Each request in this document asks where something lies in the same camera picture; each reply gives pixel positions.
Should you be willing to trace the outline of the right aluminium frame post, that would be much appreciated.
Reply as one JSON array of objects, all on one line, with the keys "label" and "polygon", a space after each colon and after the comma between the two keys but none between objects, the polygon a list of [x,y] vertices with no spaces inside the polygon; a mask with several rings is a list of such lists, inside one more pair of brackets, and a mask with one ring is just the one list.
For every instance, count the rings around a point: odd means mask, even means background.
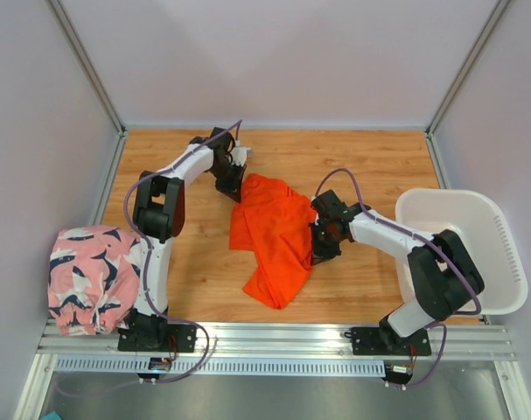
[{"label": "right aluminium frame post", "polygon": [[495,33],[497,27],[500,25],[503,17],[506,15],[512,3],[512,0],[499,0],[494,3],[488,17],[486,18],[486,21],[479,31],[479,34],[475,38],[472,47],[465,56],[465,59],[458,69],[458,72],[456,73],[456,76],[454,77],[448,90],[446,91],[444,98],[437,107],[436,113],[433,115],[430,123],[427,125],[424,131],[425,136],[428,139],[435,135],[438,127],[444,120],[446,113],[458,96],[461,88],[466,83],[473,68],[478,63],[481,54],[486,49],[487,44]]}]

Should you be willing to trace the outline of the left aluminium frame post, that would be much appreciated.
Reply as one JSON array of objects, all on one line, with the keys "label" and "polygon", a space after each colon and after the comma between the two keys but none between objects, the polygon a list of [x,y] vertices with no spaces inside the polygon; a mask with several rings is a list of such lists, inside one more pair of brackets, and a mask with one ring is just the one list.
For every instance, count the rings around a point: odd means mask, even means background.
[{"label": "left aluminium frame post", "polygon": [[85,74],[90,87],[93,89],[95,96],[101,104],[106,116],[111,121],[116,132],[121,136],[125,131],[125,125],[122,118],[118,115],[114,103],[111,101],[102,80],[95,70],[86,47],[84,46],[80,34],[78,33],[69,12],[60,0],[46,0],[47,8],[52,13],[57,25],[59,26],[73,56],[78,61],[82,72]]}]

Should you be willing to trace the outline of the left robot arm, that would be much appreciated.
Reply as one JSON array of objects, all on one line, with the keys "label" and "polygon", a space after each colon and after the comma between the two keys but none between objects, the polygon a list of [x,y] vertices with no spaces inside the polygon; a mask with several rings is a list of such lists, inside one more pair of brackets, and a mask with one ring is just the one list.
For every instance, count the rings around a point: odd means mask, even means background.
[{"label": "left robot arm", "polygon": [[[166,286],[172,246],[185,225],[185,192],[204,173],[215,189],[241,201],[241,183],[253,151],[238,139],[236,123],[214,128],[208,137],[196,136],[173,162],[158,171],[144,171],[123,202],[126,221],[141,236],[141,285],[127,321],[128,329],[148,350],[163,348],[169,338]],[[133,214],[129,199],[135,195]]]}]

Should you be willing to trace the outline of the aluminium front rail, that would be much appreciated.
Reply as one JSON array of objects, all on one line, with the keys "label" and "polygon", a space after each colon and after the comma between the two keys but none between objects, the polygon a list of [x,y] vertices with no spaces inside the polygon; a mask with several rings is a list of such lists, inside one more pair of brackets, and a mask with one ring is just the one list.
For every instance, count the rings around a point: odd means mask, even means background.
[{"label": "aluminium front rail", "polygon": [[[192,357],[206,345],[214,357],[350,359],[361,339],[350,336],[346,324],[283,324],[205,322],[196,333]],[[52,320],[42,332],[38,354],[118,353],[119,335],[61,336]],[[436,356],[442,348],[445,361],[516,361],[517,355],[507,329],[501,325],[449,325],[428,331],[423,340]]]}]

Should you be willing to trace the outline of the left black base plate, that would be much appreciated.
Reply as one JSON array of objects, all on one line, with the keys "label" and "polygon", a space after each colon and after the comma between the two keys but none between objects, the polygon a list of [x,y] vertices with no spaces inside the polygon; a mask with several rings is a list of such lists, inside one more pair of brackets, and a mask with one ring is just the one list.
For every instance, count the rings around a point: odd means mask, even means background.
[{"label": "left black base plate", "polygon": [[168,324],[162,332],[146,334],[131,329],[118,329],[117,349],[136,353],[194,352],[196,328],[189,325]]}]

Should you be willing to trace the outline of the pink patterned garment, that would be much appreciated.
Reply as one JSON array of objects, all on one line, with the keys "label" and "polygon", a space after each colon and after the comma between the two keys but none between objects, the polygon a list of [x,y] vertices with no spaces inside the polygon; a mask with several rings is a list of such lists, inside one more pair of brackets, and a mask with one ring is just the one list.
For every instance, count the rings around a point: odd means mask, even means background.
[{"label": "pink patterned garment", "polygon": [[106,335],[125,326],[140,284],[137,234],[95,225],[58,233],[49,261],[48,310],[62,336]]}]

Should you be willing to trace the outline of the white laundry basket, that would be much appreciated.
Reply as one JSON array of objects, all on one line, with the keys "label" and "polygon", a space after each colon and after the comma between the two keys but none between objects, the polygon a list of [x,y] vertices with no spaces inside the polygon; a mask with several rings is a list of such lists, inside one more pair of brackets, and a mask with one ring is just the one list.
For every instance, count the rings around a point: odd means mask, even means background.
[{"label": "white laundry basket", "polygon": [[464,243],[482,276],[481,313],[507,315],[528,297],[528,281],[505,216],[494,201],[478,192],[415,188],[395,204],[395,220],[433,234],[445,229]]}]

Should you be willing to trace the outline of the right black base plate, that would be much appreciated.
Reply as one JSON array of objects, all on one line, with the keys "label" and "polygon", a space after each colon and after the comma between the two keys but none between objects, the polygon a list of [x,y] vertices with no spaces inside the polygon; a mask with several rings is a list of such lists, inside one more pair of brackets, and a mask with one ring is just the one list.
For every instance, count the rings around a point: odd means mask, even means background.
[{"label": "right black base plate", "polygon": [[428,333],[424,329],[403,338],[392,330],[355,326],[345,332],[345,336],[351,342],[354,355],[430,356],[432,354]]}]

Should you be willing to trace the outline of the orange garment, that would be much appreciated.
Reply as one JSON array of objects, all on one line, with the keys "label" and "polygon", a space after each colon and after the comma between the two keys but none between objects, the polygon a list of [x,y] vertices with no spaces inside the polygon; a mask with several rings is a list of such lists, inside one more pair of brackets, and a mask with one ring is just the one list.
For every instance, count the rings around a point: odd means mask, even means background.
[{"label": "orange garment", "polygon": [[231,215],[229,248],[252,251],[257,269],[243,287],[250,297],[282,310],[309,279],[311,229],[316,212],[308,197],[285,181],[251,173]]}]

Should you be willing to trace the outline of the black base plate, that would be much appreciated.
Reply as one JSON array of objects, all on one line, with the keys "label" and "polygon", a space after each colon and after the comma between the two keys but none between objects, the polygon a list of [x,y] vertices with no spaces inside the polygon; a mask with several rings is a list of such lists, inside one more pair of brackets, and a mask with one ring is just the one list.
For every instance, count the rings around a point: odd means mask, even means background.
[{"label": "black base plate", "polygon": [[168,324],[162,332],[146,334],[131,329],[118,329],[117,349],[136,353],[194,352],[196,328],[189,325]]},{"label": "black base plate", "polygon": [[345,336],[351,342],[354,355],[430,356],[432,354],[428,333],[424,329],[403,338],[392,330],[355,326],[345,332]]}]

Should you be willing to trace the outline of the teal object at bottom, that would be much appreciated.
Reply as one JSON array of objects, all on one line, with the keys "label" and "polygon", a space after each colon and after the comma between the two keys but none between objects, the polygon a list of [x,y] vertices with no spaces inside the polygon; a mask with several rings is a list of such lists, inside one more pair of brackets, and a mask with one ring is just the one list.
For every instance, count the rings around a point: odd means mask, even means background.
[{"label": "teal object at bottom", "polygon": [[42,416],[39,420],[62,420],[62,417],[57,412],[52,411]]}]

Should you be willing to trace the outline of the aluminium frame post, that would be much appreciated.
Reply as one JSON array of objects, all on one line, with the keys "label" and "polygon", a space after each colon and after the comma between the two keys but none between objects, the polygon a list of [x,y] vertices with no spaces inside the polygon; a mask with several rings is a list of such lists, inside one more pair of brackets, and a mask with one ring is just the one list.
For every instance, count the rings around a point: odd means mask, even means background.
[{"label": "aluminium frame post", "polygon": [[111,101],[102,80],[95,70],[86,47],[84,46],[80,34],[78,33],[69,12],[60,0],[46,0],[47,8],[52,13],[57,25],[59,26],[73,56],[78,61],[82,72],[85,74],[90,87],[93,89],[95,96],[101,104],[106,116],[111,121],[116,132],[121,136],[125,131],[125,125],[122,118],[118,115],[114,103]]},{"label": "aluminium frame post", "polygon": [[479,31],[479,34],[475,38],[472,47],[465,56],[465,59],[458,69],[458,72],[456,73],[456,76],[454,77],[448,90],[446,91],[444,98],[437,107],[436,113],[433,115],[430,123],[427,125],[424,131],[425,136],[428,139],[435,135],[438,127],[444,120],[446,113],[458,96],[461,88],[466,83],[473,68],[478,63],[481,54],[486,49],[487,44],[495,33],[497,27],[500,25],[503,17],[506,15],[512,3],[512,0],[499,0],[494,3],[488,17],[486,18],[486,21]]}]

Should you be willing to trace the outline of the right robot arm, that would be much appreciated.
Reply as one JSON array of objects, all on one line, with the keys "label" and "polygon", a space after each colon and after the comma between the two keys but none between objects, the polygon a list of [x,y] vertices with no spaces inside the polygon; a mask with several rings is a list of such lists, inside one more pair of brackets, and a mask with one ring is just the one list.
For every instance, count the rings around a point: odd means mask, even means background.
[{"label": "right robot arm", "polygon": [[341,255],[340,243],[357,242],[374,247],[406,263],[414,296],[384,317],[377,340],[384,351],[400,354],[414,334],[460,314],[468,303],[481,310],[479,294],[484,280],[459,235],[405,227],[358,202],[348,206],[329,190],[311,201],[317,213],[311,229],[311,264]]}]

